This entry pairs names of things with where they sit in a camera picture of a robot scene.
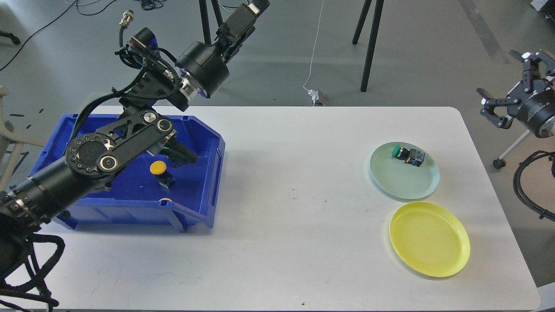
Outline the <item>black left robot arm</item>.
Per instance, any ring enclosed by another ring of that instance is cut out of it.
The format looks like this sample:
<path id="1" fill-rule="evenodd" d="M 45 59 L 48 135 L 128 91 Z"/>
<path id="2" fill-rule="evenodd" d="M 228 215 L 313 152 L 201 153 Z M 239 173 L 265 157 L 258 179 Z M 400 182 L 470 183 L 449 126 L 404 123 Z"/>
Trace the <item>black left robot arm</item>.
<path id="1" fill-rule="evenodd" d="M 112 182 L 143 153 L 162 154 L 179 163 L 195 163 L 197 155 L 181 144 L 172 121 L 153 107 L 168 100 L 187 110 L 197 95 L 210 98 L 229 77 L 228 62 L 254 32 L 256 20 L 270 5 L 252 0 L 238 5 L 222 20 L 218 2 L 212 6 L 218 22 L 216 39 L 209 33 L 206 2 L 199 2 L 204 42 L 194 42 L 176 58 L 160 48 L 154 33 L 144 28 L 129 41 L 124 31 L 133 21 L 127 10 L 119 23 L 115 55 L 139 73 L 121 90 L 87 104 L 78 114 L 61 158 L 17 185 L 1 179 L 1 295 L 47 304 L 52 298 L 45 278 L 61 259 L 61 237 L 39 234 L 42 224 L 87 194 L 111 189 Z"/>

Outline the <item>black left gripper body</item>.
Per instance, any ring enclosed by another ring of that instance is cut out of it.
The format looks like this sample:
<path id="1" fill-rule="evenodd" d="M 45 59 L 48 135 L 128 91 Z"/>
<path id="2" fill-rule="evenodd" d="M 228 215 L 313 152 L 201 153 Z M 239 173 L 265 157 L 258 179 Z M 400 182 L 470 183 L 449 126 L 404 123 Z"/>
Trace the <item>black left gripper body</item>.
<path id="1" fill-rule="evenodd" d="M 229 77 L 229 70 L 214 45 L 191 44 L 175 61 L 182 79 L 182 94 L 193 98 L 197 94 L 210 98 Z"/>

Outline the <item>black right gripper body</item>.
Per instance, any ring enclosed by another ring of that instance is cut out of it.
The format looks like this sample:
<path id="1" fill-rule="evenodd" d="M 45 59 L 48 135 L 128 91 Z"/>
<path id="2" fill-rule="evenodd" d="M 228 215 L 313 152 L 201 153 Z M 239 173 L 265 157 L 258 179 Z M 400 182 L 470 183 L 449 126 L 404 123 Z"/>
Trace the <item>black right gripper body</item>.
<path id="1" fill-rule="evenodd" d="M 508 115 L 520 121 L 538 138 L 554 136 L 553 84 L 548 80 L 533 80 L 529 91 L 529 93 L 525 92 L 525 85 L 521 81 L 509 91 Z"/>

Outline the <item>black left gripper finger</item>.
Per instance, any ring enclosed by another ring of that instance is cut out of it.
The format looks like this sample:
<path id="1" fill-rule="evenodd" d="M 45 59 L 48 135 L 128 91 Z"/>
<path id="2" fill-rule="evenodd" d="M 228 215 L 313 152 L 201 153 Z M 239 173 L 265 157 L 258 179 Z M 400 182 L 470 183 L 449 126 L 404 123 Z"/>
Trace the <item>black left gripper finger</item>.
<path id="1" fill-rule="evenodd" d="M 254 32 L 256 20 L 270 6 L 268 0 L 252 0 L 248 5 L 240 4 L 216 31 L 216 46 L 222 59 L 232 59 L 244 41 Z"/>

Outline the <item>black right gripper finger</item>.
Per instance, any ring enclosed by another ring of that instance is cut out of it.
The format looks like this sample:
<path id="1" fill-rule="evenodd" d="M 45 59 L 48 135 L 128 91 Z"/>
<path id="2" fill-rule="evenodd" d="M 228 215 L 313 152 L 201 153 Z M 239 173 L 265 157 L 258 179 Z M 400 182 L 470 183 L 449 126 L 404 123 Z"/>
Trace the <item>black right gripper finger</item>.
<path id="1" fill-rule="evenodd" d="M 513 107 L 518 108 L 519 99 L 515 97 L 493 98 L 492 95 L 483 88 L 477 88 L 476 92 L 482 97 L 481 103 L 483 108 L 480 111 L 480 115 L 484 116 L 488 122 L 492 123 L 497 128 L 504 130 L 511 128 L 512 120 L 514 119 L 514 116 L 511 115 L 511 110 Z M 495 112 L 496 108 L 506 108 L 507 115 L 498 115 Z"/>
<path id="2" fill-rule="evenodd" d="M 537 52 L 520 53 L 511 50 L 510 55 L 523 65 L 522 83 L 523 85 L 532 85 L 533 81 L 546 79 L 552 82 L 555 71 L 555 57 L 552 53 L 539 50 Z M 545 63 L 545 77 L 540 73 L 540 63 Z"/>

